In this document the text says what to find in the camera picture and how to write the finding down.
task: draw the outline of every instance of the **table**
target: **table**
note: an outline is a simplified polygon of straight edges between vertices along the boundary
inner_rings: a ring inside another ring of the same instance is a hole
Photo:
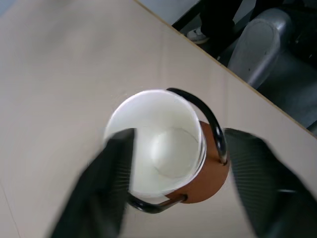
[[[50,233],[114,109],[178,87],[219,123],[267,139],[317,195],[317,140],[133,0],[17,1],[0,18],[0,233]],[[123,237],[253,237],[232,175],[212,198],[159,215],[128,207]]]

